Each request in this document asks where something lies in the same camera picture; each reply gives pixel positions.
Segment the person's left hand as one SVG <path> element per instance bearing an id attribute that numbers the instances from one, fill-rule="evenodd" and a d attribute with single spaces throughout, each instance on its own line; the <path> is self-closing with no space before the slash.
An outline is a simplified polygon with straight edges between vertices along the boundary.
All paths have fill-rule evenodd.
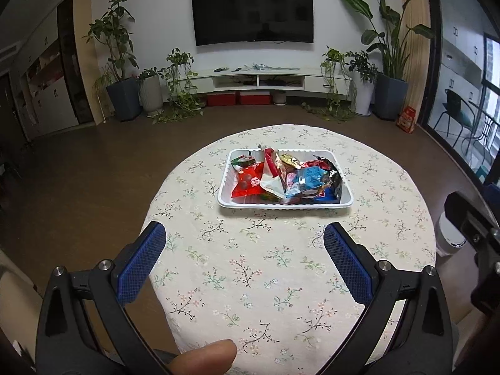
<path id="1" fill-rule="evenodd" d="M 168 368 L 175 375 L 223 375 L 231 369 L 236 356 L 235 343 L 224 339 L 176 356 Z"/>

